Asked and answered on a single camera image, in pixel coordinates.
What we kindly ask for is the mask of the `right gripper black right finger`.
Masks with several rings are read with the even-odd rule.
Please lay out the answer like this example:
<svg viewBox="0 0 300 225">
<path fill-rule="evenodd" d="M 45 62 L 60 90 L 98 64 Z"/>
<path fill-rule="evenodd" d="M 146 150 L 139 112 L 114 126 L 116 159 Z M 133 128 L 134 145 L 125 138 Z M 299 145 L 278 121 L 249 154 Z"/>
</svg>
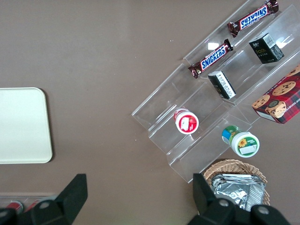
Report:
<svg viewBox="0 0 300 225">
<path fill-rule="evenodd" d="M 189 222 L 190 225 L 233 225 L 235 205 L 224 198 L 217 198 L 204 176 L 193 174 L 193 198 L 198 215 Z"/>
</svg>

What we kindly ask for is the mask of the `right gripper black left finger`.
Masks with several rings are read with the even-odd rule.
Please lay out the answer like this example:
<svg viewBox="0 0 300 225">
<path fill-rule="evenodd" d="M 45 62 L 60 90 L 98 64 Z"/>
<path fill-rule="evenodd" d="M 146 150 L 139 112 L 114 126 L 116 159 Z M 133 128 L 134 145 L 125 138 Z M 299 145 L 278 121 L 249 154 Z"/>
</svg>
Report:
<svg viewBox="0 0 300 225">
<path fill-rule="evenodd" d="M 71 225 L 87 200 L 86 174 L 77 174 L 54 199 L 36 204 L 18 218 L 20 225 Z"/>
</svg>

